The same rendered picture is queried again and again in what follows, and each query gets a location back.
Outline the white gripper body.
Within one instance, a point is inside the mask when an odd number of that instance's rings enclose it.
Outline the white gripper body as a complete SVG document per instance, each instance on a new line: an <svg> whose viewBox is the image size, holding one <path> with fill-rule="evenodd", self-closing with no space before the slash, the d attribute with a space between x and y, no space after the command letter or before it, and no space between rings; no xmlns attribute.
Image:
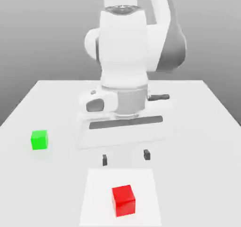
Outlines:
<svg viewBox="0 0 241 227"><path fill-rule="evenodd" d="M121 146L164 140L173 131L173 104L148 103L135 119L113 113L78 114L75 129L80 149Z"/></svg>

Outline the small red cube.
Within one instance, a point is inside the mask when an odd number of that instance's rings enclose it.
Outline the small red cube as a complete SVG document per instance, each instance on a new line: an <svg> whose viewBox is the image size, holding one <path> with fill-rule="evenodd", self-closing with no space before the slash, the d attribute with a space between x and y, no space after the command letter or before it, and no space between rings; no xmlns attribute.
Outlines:
<svg viewBox="0 0 241 227"><path fill-rule="evenodd" d="M116 217L136 213L136 198L131 185L112 188L112 204Z"/></svg>

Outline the small green cube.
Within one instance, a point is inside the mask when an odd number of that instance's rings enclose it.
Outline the small green cube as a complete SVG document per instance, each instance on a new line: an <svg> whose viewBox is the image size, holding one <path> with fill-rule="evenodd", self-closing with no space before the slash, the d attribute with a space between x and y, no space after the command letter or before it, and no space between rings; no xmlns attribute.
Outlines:
<svg viewBox="0 0 241 227"><path fill-rule="evenodd" d="M31 144L33 150L41 150L48 148L48 132L47 130L34 130L31 135Z"/></svg>

